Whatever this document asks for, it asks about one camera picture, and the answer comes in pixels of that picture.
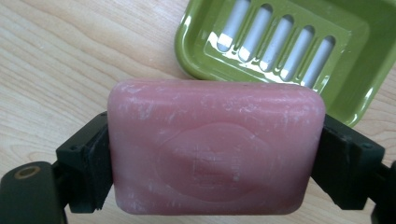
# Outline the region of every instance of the light wood surface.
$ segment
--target light wood surface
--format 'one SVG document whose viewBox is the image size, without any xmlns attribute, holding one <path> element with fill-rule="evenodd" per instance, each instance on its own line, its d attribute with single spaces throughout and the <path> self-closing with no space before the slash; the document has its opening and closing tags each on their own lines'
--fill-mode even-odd
<svg viewBox="0 0 396 224">
<path fill-rule="evenodd" d="M 174 36 L 188 0 L 3 0 L 0 2 L 0 176 L 30 161 L 54 162 L 54 150 L 98 113 L 116 82 L 131 77 L 187 78 Z M 396 67 L 356 130 L 396 160 Z M 70 223 L 370 223 L 341 211 L 310 181 L 302 207 L 277 217 L 132 216 L 115 203 L 70 214 Z"/>
</svg>

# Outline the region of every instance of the embossed logo on soap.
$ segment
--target embossed logo on soap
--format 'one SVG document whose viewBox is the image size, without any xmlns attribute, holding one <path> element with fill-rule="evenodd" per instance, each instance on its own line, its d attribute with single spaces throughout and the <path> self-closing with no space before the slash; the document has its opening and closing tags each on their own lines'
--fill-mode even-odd
<svg viewBox="0 0 396 224">
<path fill-rule="evenodd" d="M 165 185 L 207 202 L 238 199 L 262 186 L 268 145 L 231 123 L 212 123 L 166 141 L 156 160 Z"/>
</svg>

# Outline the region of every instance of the green soap dish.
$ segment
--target green soap dish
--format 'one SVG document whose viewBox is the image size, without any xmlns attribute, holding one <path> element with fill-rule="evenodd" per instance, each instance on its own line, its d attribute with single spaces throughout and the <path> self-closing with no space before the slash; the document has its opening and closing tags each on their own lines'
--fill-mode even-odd
<svg viewBox="0 0 396 224">
<path fill-rule="evenodd" d="M 198 79 L 309 87 L 353 126 L 396 61 L 396 0 L 191 0 L 176 53 Z"/>
</svg>

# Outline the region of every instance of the wooden table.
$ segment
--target wooden table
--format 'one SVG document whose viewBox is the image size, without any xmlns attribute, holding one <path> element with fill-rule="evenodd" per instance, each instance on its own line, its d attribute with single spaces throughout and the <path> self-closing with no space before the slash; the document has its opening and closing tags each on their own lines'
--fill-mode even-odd
<svg viewBox="0 0 396 224">
<path fill-rule="evenodd" d="M 188 0 L 4 0 L 0 3 L 0 176 L 54 150 L 96 114 L 116 82 L 131 77 L 187 78 L 174 36 Z M 356 130 L 396 160 L 396 67 Z M 311 181 L 295 213 L 269 217 L 157 217 L 122 212 L 111 190 L 102 211 L 70 223 L 370 223 L 341 211 Z"/>
</svg>

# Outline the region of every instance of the soap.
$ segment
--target soap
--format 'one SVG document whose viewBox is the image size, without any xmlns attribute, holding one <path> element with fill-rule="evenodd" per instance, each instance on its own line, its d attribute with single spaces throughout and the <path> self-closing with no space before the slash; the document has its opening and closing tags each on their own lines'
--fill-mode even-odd
<svg viewBox="0 0 396 224">
<path fill-rule="evenodd" d="M 298 209 L 325 106 L 292 84 L 133 79 L 107 106 L 116 202 L 135 215 Z"/>
</svg>

